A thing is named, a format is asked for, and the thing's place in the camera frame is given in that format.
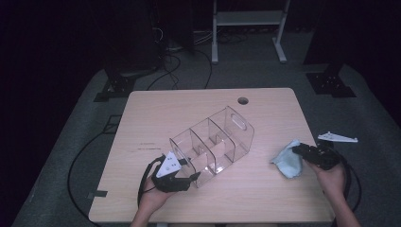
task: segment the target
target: black cable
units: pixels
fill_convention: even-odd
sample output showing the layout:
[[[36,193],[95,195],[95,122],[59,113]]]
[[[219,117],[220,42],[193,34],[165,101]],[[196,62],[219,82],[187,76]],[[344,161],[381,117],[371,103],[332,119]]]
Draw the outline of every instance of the black cable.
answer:
[[[180,62],[181,60],[176,57],[176,56],[172,56],[172,55],[168,55],[170,58],[177,58]],[[168,72],[168,74],[170,75],[171,80],[173,80],[174,84],[171,86],[171,90],[176,89],[178,90],[178,83],[180,82],[180,80],[173,74],[172,71],[168,70],[166,67],[166,64],[163,64],[163,67],[165,68],[165,70]]]
[[[154,188],[156,188],[156,186],[153,186],[152,188],[150,188],[150,189],[148,189],[148,190],[145,190],[144,193],[147,193],[147,192],[153,190]]]
[[[219,44],[239,44],[248,40],[247,34],[242,34],[244,38],[241,38],[239,35],[232,35],[227,33],[222,33],[218,36]]]
[[[207,54],[201,52],[200,50],[194,49],[194,51],[195,51],[195,52],[198,52],[198,53],[201,53],[202,55],[204,55],[204,57],[206,57],[207,61],[209,62],[209,68],[210,68],[209,77],[207,78],[206,84],[205,84],[204,87],[203,87],[203,89],[206,89],[206,88],[207,88],[207,85],[209,85],[210,78],[212,77],[212,67],[213,67],[213,66],[212,66],[212,61],[210,60],[210,58],[209,58],[209,56],[208,56]]]
[[[79,208],[77,202],[75,201],[73,194],[71,192],[71,184],[70,184],[70,180],[71,180],[71,173],[72,173],[72,169],[74,168],[75,162],[77,161],[78,157],[82,154],[82,152],[84,150],[86,150],[86,148],[92,143],[94,142],[100,135],[102,134],[115,134],[116,130],[114,132],[109,132],[110,129],[116,127],[118,128],[119,122],[118,123],[111,123],[111,119],[115,116],[121,116],[121,115],[111,115],[109,117],[109,121],[107,123],[107,125],[103,128],[103,131],[100,132],[99,134],[97,134],[96,136],[94,136],[90,141],[88,141],[85,146],[82,147],[82,149],[78,152],[78,154],[75,156],[73,162],[70,165],[70,168],[68,169],[68,176],[67,176],[67,191],[68,191],[68,196],[71,200],[71,202],[74,204],[75,208],[92,224],[94,224],[97,227],[101,227],[99,224],[92,222],[89,217]]]
[[[176,56],[173,56],[173,55],[171,55],[171,57],[175,58],[175,59],[178,61],[177,66],[175,66],[171,71],[167,71],[167,73],[165,73],[165,74],[161,75],[160,77],[158,77],[157,79],[155,79],[155,80],[148,86],[147,91],[148,91],[148,90],[150,89],[150,87],[153,86],[153,84],[155,84],[159,79],[162,79],[163,77],[165,77],[165,76],[167,76],[167,75],[170,75],[172,72],[174,72],[175,70],[177,70],[177,69],[180,67],[180,65],[181,65],[181,60],[180,60],[180,58],[178,58],[178,57],[176,57]]]
[[[358,195],[357,195],[357,202],[354,205],[354,207],[352,208],[352,211],[355,212],[357,210],[357,208],[359,207],[360,201],[362,199],[362,185],[360,183],[359,177],[357,175],[357,173],[355,172],[355,170],[351,167],[351,165],[348,164],[347,160],[344,158],[344,156],[342,156],[338,151],[336,151],[333,148],[330,148],[328,146],[324,146],[325,148],[330,149],[331,151],[333,151],[334,153],[336,153],[339,158],[340,158],[340,162],[342,163],[342,165],[344,166],[344,170],[345,170],[345,175],[346,175],[346,179],[345,179],[345,188],[344,188],[344,198],[347,200],[348,199],[348,195],[349,195],[349,191],[351,189],[351,184],[352,184],[352,176],[351,176],[351,172],[354,174],[356,180],[357,180],[357,187],[358,187]],[[337,226],[337,220],[336,218],[334,218],[332,224],[332,227],[336,227]]]
[[[142,196],[144,195],[144,193],[149,192],[150,190],[145,190],[145,182],[147,181],[148,178],[148,174],[151,171],[151,168],[153,167],[153,165],[157,162],[162,162],[165,159],[165,156],[162,155],[159,158],[156,158],[155,160],[153,160],[151,163],[148,164],[147,168],[145,169],[144,175],[142,175],[142,179],[141,179],[141,183],[139,184],[139,189],[138,189],[138,197],[137,197],[137,203],[138,203],[138,207],[139,207],[139,203],[141,202]]]
[[[125,79],[134,79],[134,80],[136,80],[136,79],[139,79],[139,78],[154,74],[158,69],[159,69],[158,66],[154,66],[154,67],[150,68],[149,70],[147,70],[145,72],[141,72],[141,73],[138,73],[138,74],[132,74],[130,76],[124,76],[124,78]]]

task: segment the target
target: dark background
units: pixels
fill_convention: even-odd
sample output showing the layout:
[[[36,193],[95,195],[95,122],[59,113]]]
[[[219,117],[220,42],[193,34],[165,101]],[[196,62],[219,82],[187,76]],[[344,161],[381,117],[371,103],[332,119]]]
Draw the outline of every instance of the dark background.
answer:
[[[157,66],[163,52],[151,25],[189,45],[184,27],[211,28],[211,0],[163,2],[0,0],[1,226],[13,222],[81,92],[105,63]],[[275,9],[282,1],[218,6]],[[286,24],[287,31],[316,29],[305,63],[329,63],[340,49],[398,125],[400,9],[395,1],[292,0]]]

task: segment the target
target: shelf leg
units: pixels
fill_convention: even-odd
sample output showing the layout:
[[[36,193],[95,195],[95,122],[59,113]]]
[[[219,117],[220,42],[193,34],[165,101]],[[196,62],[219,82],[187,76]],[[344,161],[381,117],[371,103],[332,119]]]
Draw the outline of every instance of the shelf leg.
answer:
[[[289,3],[290,3],[290,0],[287,0],[286,1],[286,5],[284,6],[283,14],[281,16],[280,26],[278,27],[277,37],[272,38],[273,39],[273,43],[274,43],[274,47],[276,49],[278,58],[279,58],[281,63],[286,63],[287,62],[286,55],[284,54],[284,51],[283,51],[283,48],[281,47],[280,42],[281,42],[281,37],[283,36],[284,25],[286,24]]]
[[[218,0],[213,2],[213,41],[212,41],[212,63],[218,63]]]

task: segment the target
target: white shelf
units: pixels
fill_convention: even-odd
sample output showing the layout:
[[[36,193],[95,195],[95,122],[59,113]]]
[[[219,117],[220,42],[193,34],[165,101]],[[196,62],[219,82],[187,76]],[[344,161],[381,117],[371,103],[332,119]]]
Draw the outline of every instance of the white shelf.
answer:
[[[220,11],[217,26],[280,25],[283,11]]]

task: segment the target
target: wooden table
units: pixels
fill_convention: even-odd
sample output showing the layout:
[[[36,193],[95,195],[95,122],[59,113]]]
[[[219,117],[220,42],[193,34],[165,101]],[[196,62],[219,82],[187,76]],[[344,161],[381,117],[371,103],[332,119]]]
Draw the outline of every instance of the wooden table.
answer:
[[[238,103],[246,97],[249,103]],[[312,170],[285,178],[270,160],[291,140],[315,145],[289,88],[133,92],[89,213],[96,222],[130,222],[151,161],[171,150],[169,138],[230,106],[254,127],[251,150],[201,188],[171,197],[151,222],[280,223],[334,217]]]

